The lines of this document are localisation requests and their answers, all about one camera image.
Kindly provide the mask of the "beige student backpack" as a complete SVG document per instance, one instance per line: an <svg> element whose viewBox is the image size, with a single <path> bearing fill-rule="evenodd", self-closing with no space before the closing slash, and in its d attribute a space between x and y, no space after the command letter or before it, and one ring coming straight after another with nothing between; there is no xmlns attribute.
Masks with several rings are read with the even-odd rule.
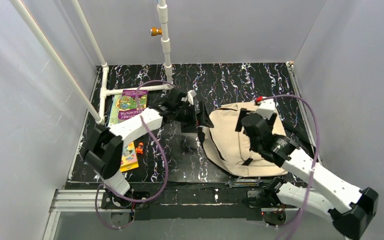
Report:
<svg viewBox="0 0 384 240"><path fill-rule="evenodd" d="M203 127L203 147L206 157L215 165L238 177L273 177L288 172L250 150L250 139L235 127L241 108L254 112L254 102L222 105L209 115L214 128Z"/></svg>

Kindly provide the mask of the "purple treehouse book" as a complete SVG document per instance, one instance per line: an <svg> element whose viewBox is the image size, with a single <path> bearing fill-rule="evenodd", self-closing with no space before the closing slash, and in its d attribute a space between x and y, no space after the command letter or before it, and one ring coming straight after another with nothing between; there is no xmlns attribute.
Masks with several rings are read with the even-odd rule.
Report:
<svg viewBox="0 0 384 240"><path fill-rule="evenodd" d="M139 113L138 105L141 109L145 109L147 101L147 90L139 90L138 93L136 93L136 90L124 90L115 102L118 122L120 123L136 116Z"/></svg>

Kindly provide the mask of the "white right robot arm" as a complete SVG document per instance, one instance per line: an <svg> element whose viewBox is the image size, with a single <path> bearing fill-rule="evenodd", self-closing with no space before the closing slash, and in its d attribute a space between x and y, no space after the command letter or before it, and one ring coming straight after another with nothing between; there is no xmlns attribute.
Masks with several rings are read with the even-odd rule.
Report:
<svg viewBox="0 0 384 240"><path fill-rule="evenodd" d="M290 205L307 210L332 222L334 228L351 240L359 240L377 213L379 194L372 188L362 189L336 176L312 158L287 136L275 134L277 114L265 118L255 111L242 108L235 131L250 140L250 149L265 160L293 173L313 191L276 177L248 202Z"/></svg>

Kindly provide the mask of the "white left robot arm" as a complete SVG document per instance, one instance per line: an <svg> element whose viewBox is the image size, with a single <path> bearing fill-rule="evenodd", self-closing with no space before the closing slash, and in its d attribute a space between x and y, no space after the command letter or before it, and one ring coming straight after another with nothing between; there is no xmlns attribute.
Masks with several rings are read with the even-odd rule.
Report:
<svg viewBox="0 0 384 240"><path fill-rule="evenodd" d="M104 186L124 200L130 185L120 171L123 150L145 134L151 134L167 123L182 123L184 133L195 133L198 127L213 128L205 103L195 109L195 92L178 88L169 90L159 101L150 103L141 113L109 127L97 125L80 152L82 160L103 180Z"/></svg>

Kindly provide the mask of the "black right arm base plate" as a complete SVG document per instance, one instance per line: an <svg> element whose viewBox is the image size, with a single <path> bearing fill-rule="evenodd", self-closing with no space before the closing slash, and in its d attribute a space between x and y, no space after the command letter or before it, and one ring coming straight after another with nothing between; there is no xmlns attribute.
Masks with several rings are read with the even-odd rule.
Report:
<svg viewBox="0 0 384 240"><path fill-rule="evenodd" d="M279 191L275 190L249 190L246 193L246 198L243 200L245 204L251 209L262 209L262 208L283 208L285 205L280 201L277 196Z"/></svg>

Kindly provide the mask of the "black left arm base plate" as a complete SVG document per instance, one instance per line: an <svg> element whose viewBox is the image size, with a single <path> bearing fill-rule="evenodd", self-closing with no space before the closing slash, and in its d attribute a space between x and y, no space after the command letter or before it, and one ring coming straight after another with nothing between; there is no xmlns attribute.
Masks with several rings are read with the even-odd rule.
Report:
<svg viewBox="0 0 384 240"><path fill-rule="evenodd" d="M147 191L129 190L124 196L130 199L145 200L150 197L150 193ZM102 200L100 201L100 207L106 210L147 209L149 205L149 203L145 202L137 203L127 201L123 198L116 196L109 190L105 190L105 192L102 194Z"/></svg>

